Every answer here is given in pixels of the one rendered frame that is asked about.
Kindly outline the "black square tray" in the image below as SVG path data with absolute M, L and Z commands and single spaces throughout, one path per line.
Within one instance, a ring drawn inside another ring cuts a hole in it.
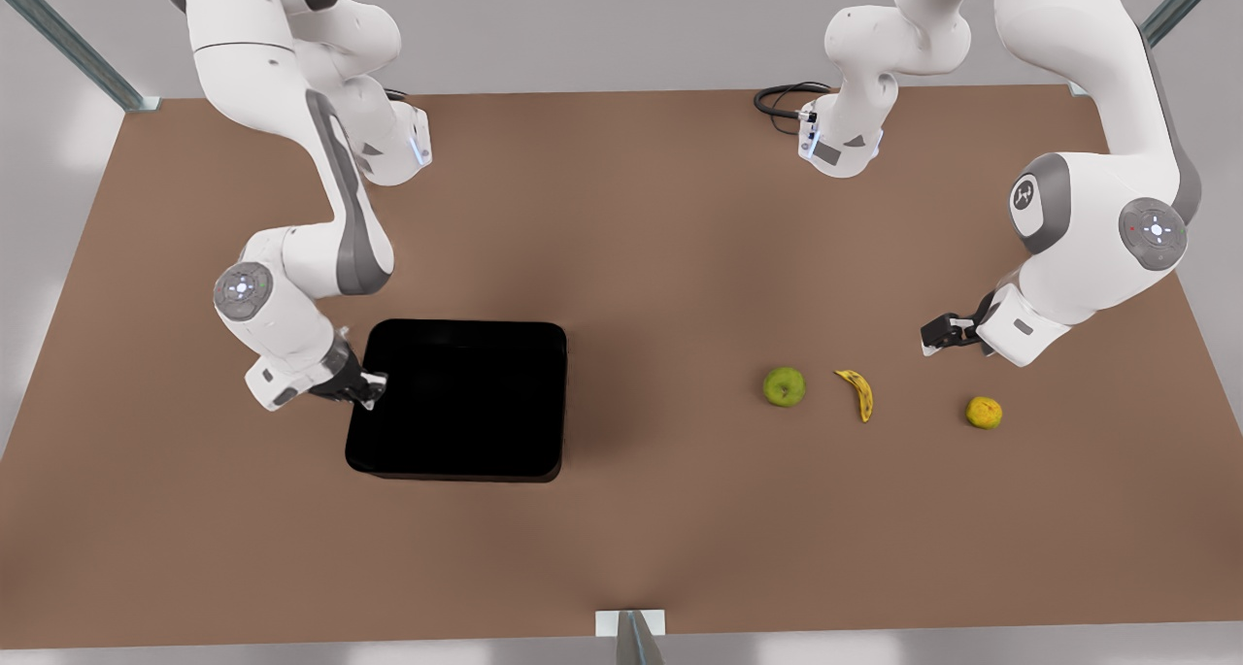
M 387 374 L 355 406 L 346 461 L 377 479 L 549 482 L 561 472 L 567 336 L 549 321 L 393 318 L 360 359 Z

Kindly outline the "yellow banana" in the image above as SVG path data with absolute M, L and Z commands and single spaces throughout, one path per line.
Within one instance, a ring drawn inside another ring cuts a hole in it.
M 835 370 L 835 374 L 851 384 L 856 392 L 858 416 L 861 423 L 868 423 L 874 411 L 874 392 L 870 382 L 856 370 Z

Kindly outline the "silver frame post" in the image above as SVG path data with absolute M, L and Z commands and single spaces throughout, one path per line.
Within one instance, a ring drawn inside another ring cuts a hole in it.
M 1140 25 L 1140 31 L 1150 48 L 1155 48 L 1203 0 L 1162 0 Z
M 666 634 L 663 609 L 595 612 L 595 636 L 617 640 L 617 665 L 666 665 L 656 636 Z
M 128 113 L 149 113 L 160 108 L 159 97 L 140 94 L 48 1 L 4 1 L 122 109 Z

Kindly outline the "green apple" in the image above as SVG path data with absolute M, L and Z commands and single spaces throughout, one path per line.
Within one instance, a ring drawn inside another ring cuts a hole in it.
M 805 397 L 805 377 L 793 367 L 778 367 L 764 374 L 762 392 L 773 406 L 789 408 Z

